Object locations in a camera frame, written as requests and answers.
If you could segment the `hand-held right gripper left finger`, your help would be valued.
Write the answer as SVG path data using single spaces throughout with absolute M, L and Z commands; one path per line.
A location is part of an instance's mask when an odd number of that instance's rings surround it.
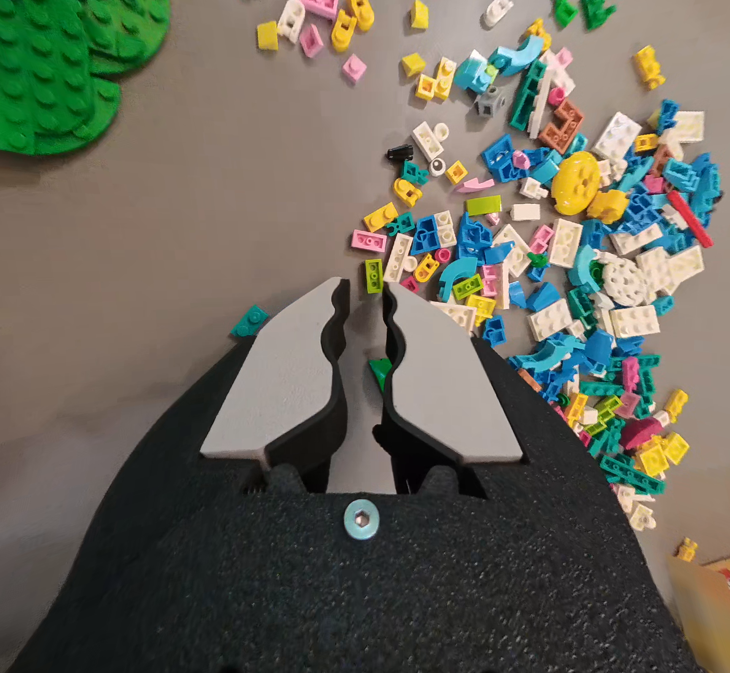
M 291 465 L 307 490 L 324 493 L 348 429 L 338 360 L 350 308 L 350 280 L 332 277 L 262 328 L 200 453 L 263 470 Z

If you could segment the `yellow lego box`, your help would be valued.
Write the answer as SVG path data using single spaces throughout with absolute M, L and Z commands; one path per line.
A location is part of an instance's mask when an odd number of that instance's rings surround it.
M 682 631 L 698 665 L 729 671 L 729 588 L 719 571 L 669 557 L 674 604 Z

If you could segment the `white lego piece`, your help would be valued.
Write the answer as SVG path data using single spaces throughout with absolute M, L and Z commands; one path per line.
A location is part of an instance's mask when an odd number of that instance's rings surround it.
M 303 2 L 287 0 L 277 25 L 278 36 L 295 45 L 303 28 L 305 16 L 306 9 Z

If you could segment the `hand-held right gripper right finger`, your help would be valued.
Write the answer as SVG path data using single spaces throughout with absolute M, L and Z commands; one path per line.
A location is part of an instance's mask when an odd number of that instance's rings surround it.
M 445 466 L 457 490 L 485 497 L 476 470 L 520 463 L 524 450 L 474 346 L 474 311 L 398 283 L 384 288 L 382 310 L 391 368 L 373 436 L 390 458 L 396 493 L 415 494 Z

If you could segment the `pile of colourful lego pieces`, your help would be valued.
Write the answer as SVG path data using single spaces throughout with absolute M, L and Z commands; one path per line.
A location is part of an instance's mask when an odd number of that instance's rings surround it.
M 432 302 L 472 309 L 471 334 L 492 348 L 506 344 L 507 310 L 525 311 L 534 348 L 508 363 L 598 460 L 631 527 L 647 531 L 667 471 L 689 451 L 672 428 L 689 396 L 677 388 L 657 404 L 661 356 L 644 342 L 660 333 L 678 288 L 705 270 L 720 171 L 710 153 L 686 159 L 686 146 L 705 138 L 706 115 L 672 99 L 644 122 L 616 112 L 587 144 L 569 99 L 571 54 L 552 51 L 542 23 L 488 58 L 443 58 L 433 78 L 419 57 L 402 60 L 407 75 L 420 75 L 418 95 L 456 85 L 477 95 L 484 117 L 506 103 L 498 79 L 522 75 L 509 126 L 537 147 L 518 148 L 506 132 L 480 155 L 492 178 L 467 179 L 462 162 L 442 158 L 448 126 L 420 124 L 413 144 L 386 152 L 401 169 L 394 192 L 412 208 L 427 174 L 446 175 L 471 195 L 461 216 L 415 219 L 390 202 L 363 219 L 351 247 L 382 259 L 384 286 L 425 297 L 436 279 Z

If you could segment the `green lego build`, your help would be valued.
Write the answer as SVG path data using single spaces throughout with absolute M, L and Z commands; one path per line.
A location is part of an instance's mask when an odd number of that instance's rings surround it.
M 51 156 L 96 140 L 170 13 L 170 0 L 1 0 L 1 150 Z

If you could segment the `teal lego plate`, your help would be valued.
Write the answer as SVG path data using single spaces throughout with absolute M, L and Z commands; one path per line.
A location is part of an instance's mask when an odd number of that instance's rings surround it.
M 269 314 L 261 307 L 252 305 L 233 326 L 230 335 L 236 338 L 255 336 L 269 318 Z

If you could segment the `white lego clip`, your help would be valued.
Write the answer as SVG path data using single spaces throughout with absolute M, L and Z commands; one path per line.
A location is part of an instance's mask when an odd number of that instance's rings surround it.
M 482 14 L 482 25 L 485 29 L 494 29 L 513 7 L 512 0 L 493 0 Z

